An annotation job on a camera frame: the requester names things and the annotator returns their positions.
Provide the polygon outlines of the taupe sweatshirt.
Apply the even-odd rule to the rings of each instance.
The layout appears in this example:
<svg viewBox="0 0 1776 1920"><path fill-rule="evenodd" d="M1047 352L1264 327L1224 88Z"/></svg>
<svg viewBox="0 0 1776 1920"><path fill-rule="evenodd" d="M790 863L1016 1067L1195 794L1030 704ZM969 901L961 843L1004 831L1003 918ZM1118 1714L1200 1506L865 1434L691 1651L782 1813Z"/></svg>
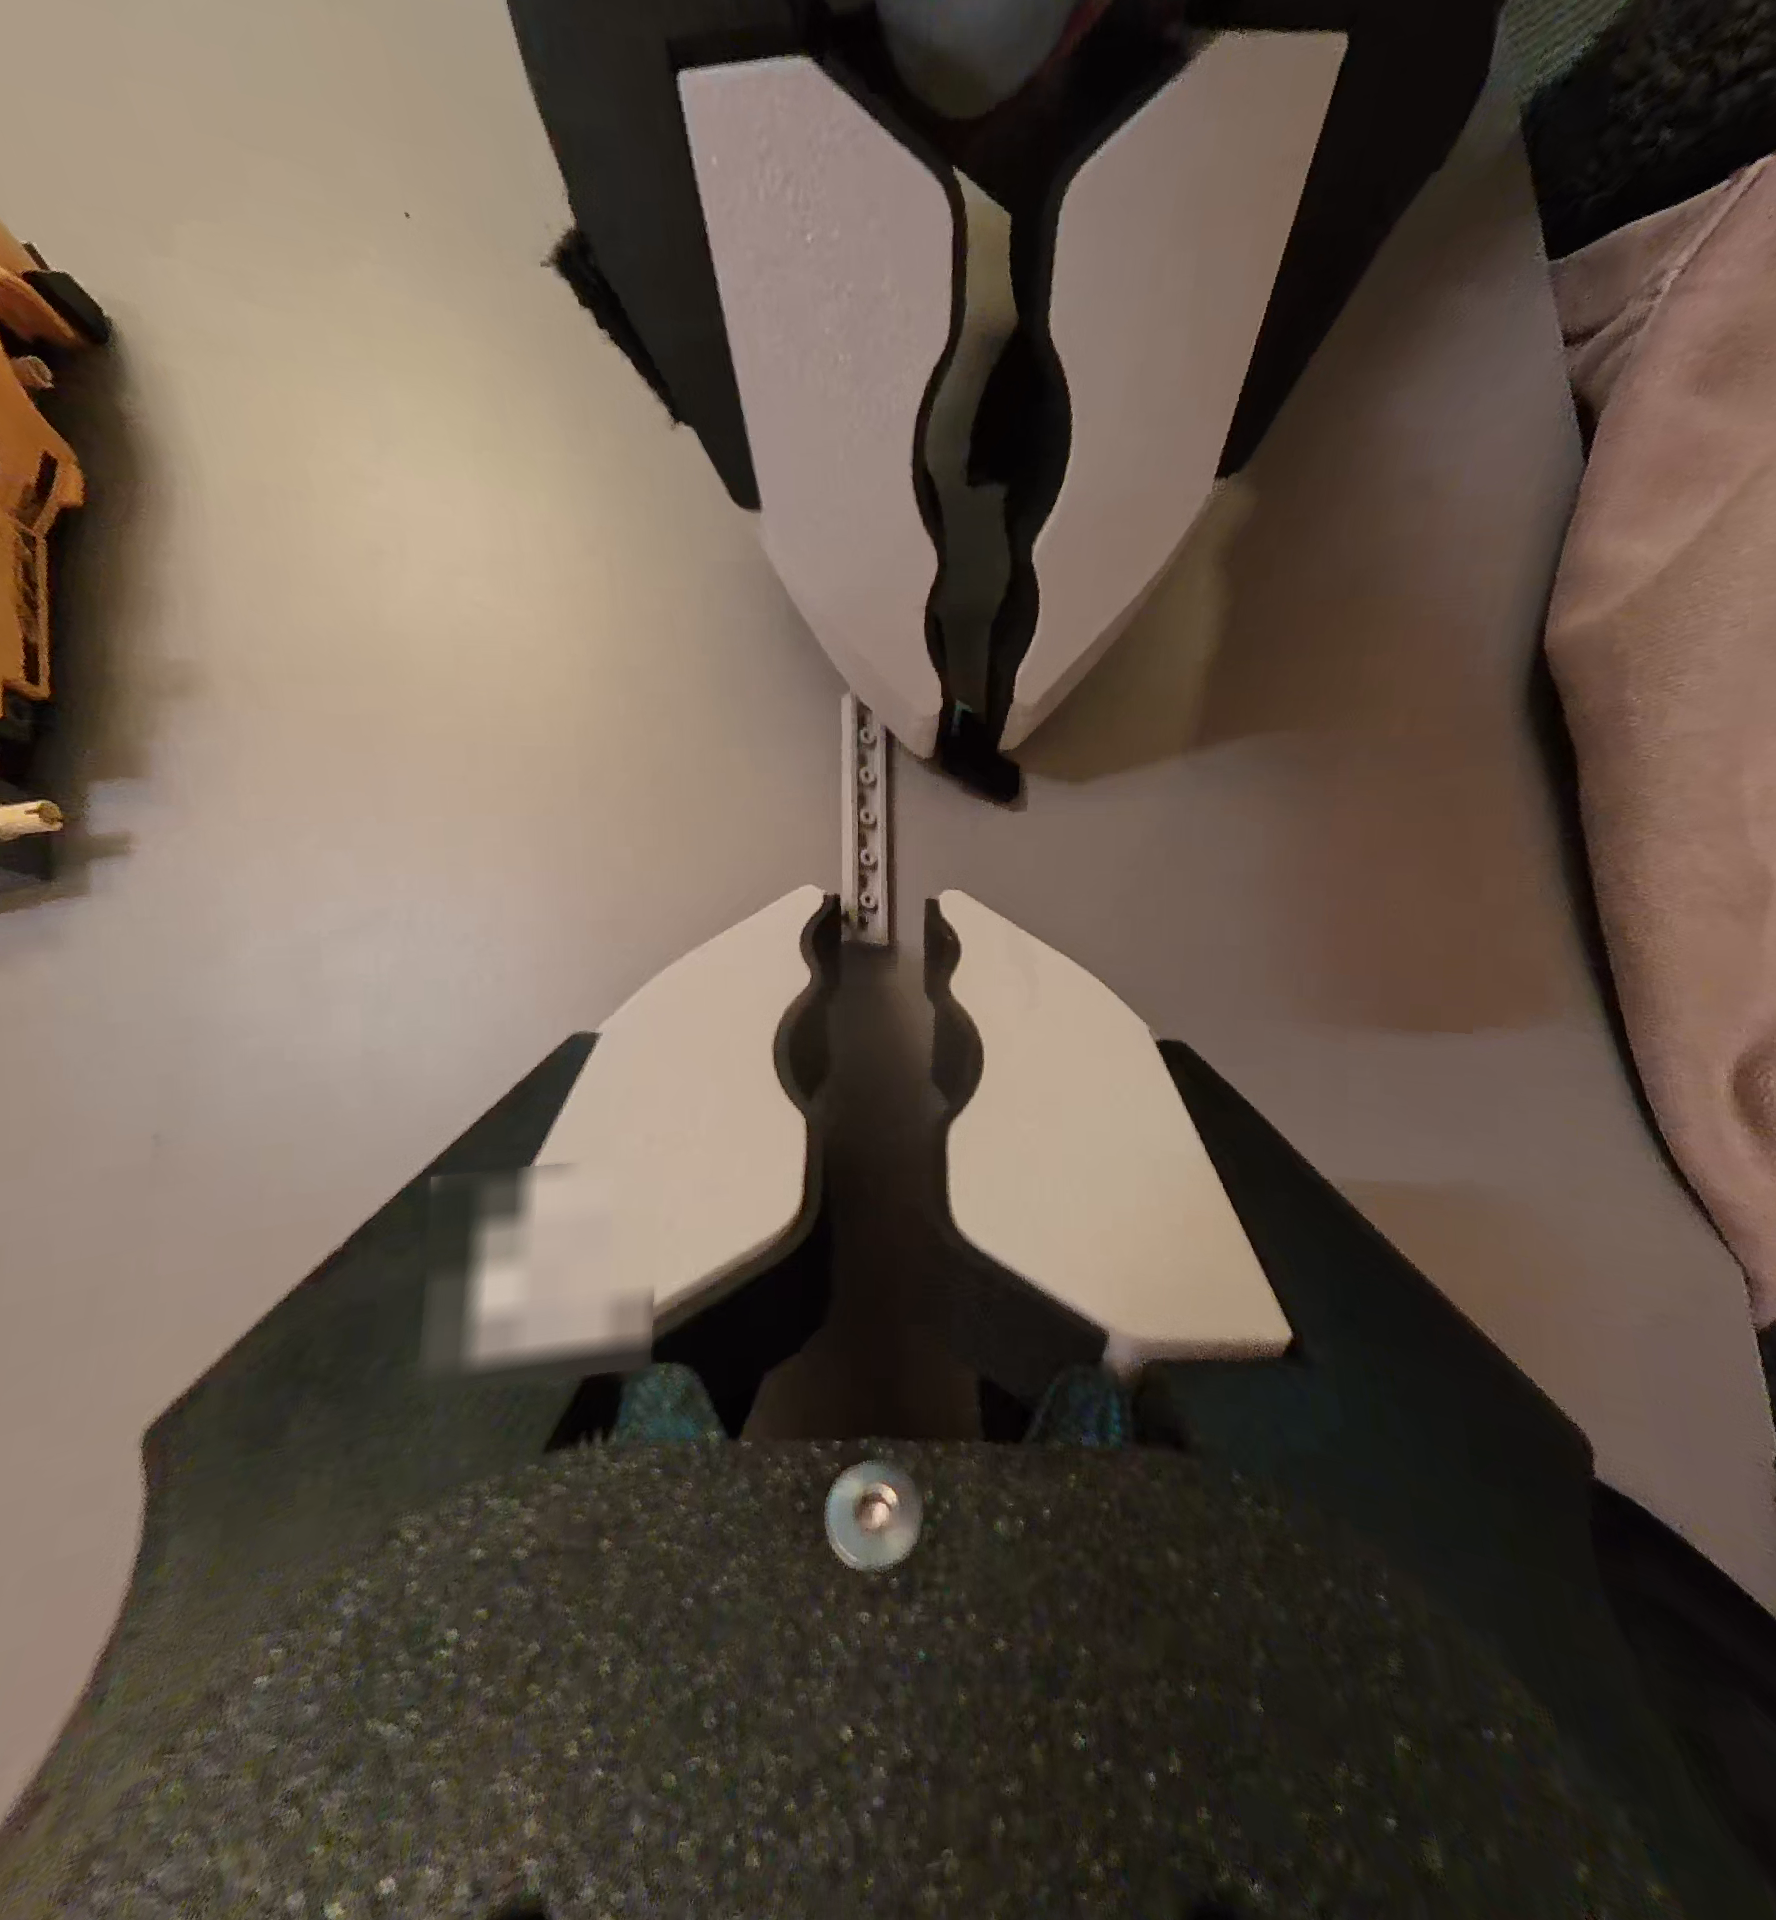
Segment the taupe sweatshirt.
<svg viewBox="0 0 1776 1920"><path fill-rule="evenodd" d="M1589 463L1546 658L1650 1111L1776 1322L1776 154L1551 269Z"/></svg>

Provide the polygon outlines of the long grey lego plate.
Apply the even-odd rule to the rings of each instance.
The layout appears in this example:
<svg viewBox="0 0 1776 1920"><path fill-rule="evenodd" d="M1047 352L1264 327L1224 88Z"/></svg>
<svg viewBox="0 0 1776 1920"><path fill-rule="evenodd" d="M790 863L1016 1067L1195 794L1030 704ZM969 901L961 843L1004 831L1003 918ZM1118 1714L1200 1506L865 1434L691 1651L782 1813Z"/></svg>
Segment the long grey lego plate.
<svg viewBox="0 0 1776 1920"><path fill-rule="evenodd" d="M843 695L843 932L865 949L893 949L894 741L854 693Z"/></svg>

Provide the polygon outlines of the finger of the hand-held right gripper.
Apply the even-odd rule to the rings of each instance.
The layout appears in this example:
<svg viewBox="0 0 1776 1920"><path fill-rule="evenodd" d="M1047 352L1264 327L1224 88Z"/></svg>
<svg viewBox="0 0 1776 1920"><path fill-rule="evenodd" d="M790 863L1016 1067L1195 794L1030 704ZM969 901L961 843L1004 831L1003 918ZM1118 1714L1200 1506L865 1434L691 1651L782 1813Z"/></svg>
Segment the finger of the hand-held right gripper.
<svg viewBox="0 0 1776 1920"><path fill-rule="evenodd" d="M927 430L965 321L961 192L813 57L698 66L677 87L758 537L843 681L930 757L945 693Z"/></svg>
<svg viewBox="0 0 1776 1920"><path fill-rule="evenodd" d="M1003 752L1074 693L1211 499L1346 48L1213 34L1072 170L1045 303L1068 454L1030 550Z"/></svg>

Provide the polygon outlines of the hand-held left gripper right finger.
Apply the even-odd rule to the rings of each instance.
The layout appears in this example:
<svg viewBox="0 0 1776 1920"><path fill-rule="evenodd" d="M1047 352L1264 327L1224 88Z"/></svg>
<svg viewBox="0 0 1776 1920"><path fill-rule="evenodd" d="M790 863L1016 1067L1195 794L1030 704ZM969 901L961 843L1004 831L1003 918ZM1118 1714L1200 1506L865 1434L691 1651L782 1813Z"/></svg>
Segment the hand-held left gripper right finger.
<svg viewBox="0 0 1776 1920"><path fill-rule="evenodd" d="M972 1368L1283 1358L1287 1313L1150 1025L958 889L927 901L925 987Z"/></svg>

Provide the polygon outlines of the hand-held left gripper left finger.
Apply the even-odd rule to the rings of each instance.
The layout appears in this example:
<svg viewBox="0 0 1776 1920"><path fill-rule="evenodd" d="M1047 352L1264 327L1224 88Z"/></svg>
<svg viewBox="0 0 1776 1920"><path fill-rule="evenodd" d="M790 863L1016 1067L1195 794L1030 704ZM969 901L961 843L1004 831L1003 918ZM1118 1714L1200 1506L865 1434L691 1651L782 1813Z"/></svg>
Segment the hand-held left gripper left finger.
<svg viewBox="0 0 1776 1920"><path fill-rule="evenodd" d="M545 1136L545 1283L671 1332L805 1220L809 1121L779 1069L828 899L800 885L690 949L597 1030Z"/></svg>

